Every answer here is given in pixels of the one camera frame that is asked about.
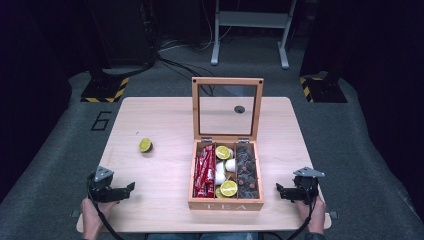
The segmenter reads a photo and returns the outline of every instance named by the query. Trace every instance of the glass lid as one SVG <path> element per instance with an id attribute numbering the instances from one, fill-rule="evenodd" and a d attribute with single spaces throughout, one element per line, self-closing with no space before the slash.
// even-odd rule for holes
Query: glass lid
<path id="1" fill-rule="evenodd" d="M 193 78 L 197 134 L 256 136 L 263 79 L 206 79 Z"/>

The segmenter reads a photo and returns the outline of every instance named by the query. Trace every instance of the white coffee capsule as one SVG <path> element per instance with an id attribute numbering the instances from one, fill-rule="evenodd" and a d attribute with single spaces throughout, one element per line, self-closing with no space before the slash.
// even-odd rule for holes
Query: white coffee capsule
<path id="1" fill-rule="evenodd" d="M 236 171 L 236 160 L 234 158 L 228 159 L 225 161 L 225 169 L 229 172 L 235 172 Z"/>
<path id="2" fill-rule="evenodd" d="M 224 162 L 219 162 L 219 163 L 217 163 L 217 164 L 216 164 L 216 168 L 215 168 L 215 170 L 216 170 L 217 172 L 220 172 L 220 173 L 225 174 Z"/>
<path id="3" fill-rule="evenodd" d="M 225 181 L 225 174 L 215 171 L 215 185 L 221 185 Z"/>

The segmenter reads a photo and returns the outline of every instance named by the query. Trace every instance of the human hand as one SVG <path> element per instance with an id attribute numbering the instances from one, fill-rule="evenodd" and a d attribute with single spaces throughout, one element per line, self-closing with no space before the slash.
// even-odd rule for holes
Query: human hand
<path id="1" fill-rule="evenodd" d="M 317 196 L 316 201 L 312 201 L 311 204 L 314 204 L 313 202 L 315 202 L 315 208 L 311 215 L 308 231 L 324 234 L 325 210 L 327 206 L 320 196 Z M 309 216 L 309 205 L 305 205 L 303 201 L 295 201 L 295 204 L 299 211 L 300 218 L 302 221 L 305 221 L 305 219 Z"/>
<path id="2" fill-rule="evenodd" d="M 105 215 L 106 219 L 109 217 L 110 212 L 117 202 L 98 203 L 100 211 Z M 83 217 L 83 239 L 94 240 L 97 239 L 103 222 L 100 219 L 96 208 L 87 197 L 81 202 L 81 212 Z"/>

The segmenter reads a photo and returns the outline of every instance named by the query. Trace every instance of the box lid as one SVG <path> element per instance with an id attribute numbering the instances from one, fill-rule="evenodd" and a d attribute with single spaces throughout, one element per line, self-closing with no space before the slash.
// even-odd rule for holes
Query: box lid
<path id="1" fill-rule="evenodd" d="M 194 138 L 256 141 L 263 78 L 193 77 Z"/>

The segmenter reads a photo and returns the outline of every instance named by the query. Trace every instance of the wooden box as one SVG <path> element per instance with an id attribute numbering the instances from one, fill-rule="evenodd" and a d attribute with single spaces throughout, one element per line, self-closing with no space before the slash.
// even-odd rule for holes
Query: wooden box
<path id="1" fill-rule="evenodd" d="M 262 78 L 192 79 L 191 210 L 261 210 L 264 194 L 256 139 L 263 84 Z M 231 149 L 230 157 L 221 149 Z M 221 185 L 223 180 L 229 182 Z"/>

